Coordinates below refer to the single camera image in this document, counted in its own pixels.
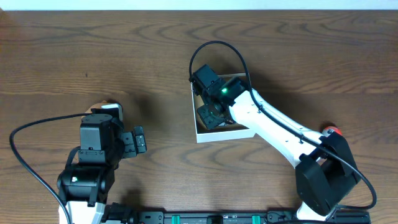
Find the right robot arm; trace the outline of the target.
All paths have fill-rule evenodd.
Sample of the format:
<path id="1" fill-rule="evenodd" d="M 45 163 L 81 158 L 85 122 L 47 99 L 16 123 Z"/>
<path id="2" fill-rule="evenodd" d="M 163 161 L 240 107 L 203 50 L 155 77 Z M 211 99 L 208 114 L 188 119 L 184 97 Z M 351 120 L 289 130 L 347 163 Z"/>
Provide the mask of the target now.
<path id="1" fill-rule="evenodd" d="M 196 114 L 207 130 L 240 125 L 276 148 L 295 169 L 297 193 L 302 205 L 299 220 L 326 221 L 340 201 L 360 181 L 348 142 L 338 128 L 312 131 L 249 91 L 239 76 L 227 80 L 208 65 L 189 79 L 202 104 Z"/>

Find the red round toy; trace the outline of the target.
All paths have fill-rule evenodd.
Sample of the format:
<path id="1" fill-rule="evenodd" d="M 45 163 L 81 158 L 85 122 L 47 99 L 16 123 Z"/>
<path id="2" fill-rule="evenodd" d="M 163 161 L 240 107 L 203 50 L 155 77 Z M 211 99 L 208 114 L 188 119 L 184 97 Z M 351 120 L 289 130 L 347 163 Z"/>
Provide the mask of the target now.
<path id="1" fill-rule="evenodd" d="M 323 129 L 322 134 L 326 137 L 330 136 L 331 134 L 336 133 L 342 136 L 342 132 L 336 126 L 327 126 Z"/>

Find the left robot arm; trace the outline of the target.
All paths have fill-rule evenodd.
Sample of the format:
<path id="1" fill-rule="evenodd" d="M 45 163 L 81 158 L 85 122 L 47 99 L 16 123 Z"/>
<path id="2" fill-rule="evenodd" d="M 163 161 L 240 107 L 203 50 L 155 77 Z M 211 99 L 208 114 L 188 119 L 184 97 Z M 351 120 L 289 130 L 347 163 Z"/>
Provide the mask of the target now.
<path id="1" fill-rule="evenodd" d="M 100 111 L 81 119 L 80 146 L 74 148 L 59 175 L 57 187 L 62 205 L 60 223 L 134 223 L 132 209 L 107 203 L 122 159 L 147 150 L 144 129 L 124 130 L 117 113 Z"/>

